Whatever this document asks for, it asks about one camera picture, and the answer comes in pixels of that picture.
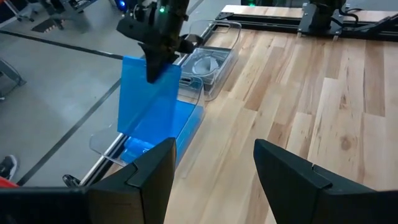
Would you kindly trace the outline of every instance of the metal bracket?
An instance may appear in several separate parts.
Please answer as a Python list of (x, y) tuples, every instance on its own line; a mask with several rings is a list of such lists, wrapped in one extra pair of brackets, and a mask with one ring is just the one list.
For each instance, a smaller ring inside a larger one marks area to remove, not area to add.
[[(339, 36), (343, 28), (333, 21), (331, 21), (329, 29), (311, 29), (310, 24), (312, 23), (313, 15), (314, 13), (316, 13), (316, 10), (317, 6), (314, 4), (306, 4), (305, 6), (303, 6), (303, 17), (300, 21), (300, 25), (298, 25), (297, 32), (303, 35)], [(341, 24), (344, 22), (344, 17), (340, 15), (338, 9), (334, 11), (332, 18), (334, 18), (334, 20), (340, 22)]]
[(233, 16), (234, 13), (233, 12), (220, 12), (218, 14), (218, 16), (216, 17), (216, 20), (223, 20), (223, 19), (227, 19), (230, 16)]

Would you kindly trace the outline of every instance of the cable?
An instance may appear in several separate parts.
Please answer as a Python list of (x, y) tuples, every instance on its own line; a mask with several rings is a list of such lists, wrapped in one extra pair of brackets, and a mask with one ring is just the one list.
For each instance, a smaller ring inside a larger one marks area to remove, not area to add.
[(360, 8), (352, 8), (352, 9), (348, 9), (346, 12), (353, 12), (353, 11), (362, 11), (363, 9)]
[(338, 12), (340, 13), (340, 15), (342, 16), (348, 16), (348, 17), (353, 17), (355, 19), (355, 25), (358, 24), (359, 22), (359, 17), (356, 14), (353, 13), (347, 13), (347, 12), (343, 12), (343, 10), (341, 10), (341, 8), (338, 9)]

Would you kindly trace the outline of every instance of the blue plastic sheet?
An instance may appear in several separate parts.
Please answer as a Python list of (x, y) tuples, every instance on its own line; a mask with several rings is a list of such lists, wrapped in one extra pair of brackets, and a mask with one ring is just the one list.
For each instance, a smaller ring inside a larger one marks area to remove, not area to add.
[[(172, 137), (177, 138), (177, 160), (176, 165), (181, 161), (182, 156), (188, 148), (196, 130), (199, 128), (203, 117), (204, 108), (191, 103), (177, 101), (172, 125)], [(131, 163), (143, 153), (154, 147), (150, 142), (130, 137), (124, 143), (125, 150), (121, 154), (121, 159), (125, 163)]]
[(166, 65), (151, 84), (146, 80), (145, 60), (124, 57), (118, 131), (152, 145), (172, 136), (181, 72), (177, 65)]

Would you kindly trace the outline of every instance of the wood grain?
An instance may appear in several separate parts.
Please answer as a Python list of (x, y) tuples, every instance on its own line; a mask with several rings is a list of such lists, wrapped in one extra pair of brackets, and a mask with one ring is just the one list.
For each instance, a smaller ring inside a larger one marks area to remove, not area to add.
[[(393, 13), (359, 15), (376, 21)], [(257, 138), (376, 190), (398, 188), (398, 44), (253, 30), (242, 37), (230, 80), (208, 103), (176, 171), (165, 223), (275, 223), (252, 158)]]

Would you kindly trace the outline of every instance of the black metal rail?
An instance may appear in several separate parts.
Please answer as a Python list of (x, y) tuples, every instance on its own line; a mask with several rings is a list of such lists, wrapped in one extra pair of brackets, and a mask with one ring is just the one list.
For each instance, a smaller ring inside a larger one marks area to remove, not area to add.
[(350, 39), (380, 40), (398, 42), (398, 16), (390, 17), (383, 22), (358, 22), (344, 21), (339, 33), (304, 32), (300, 24), (302, 18), (278, 17), (278, 16), (254, 16), (245, 14), (234, 14), (232, 12), (221, 12), (217, 20), (228, 20), (242, 24), (242, 29), (252, 29), (271, 32), (301, 33), (318, 37), (339, 36)]

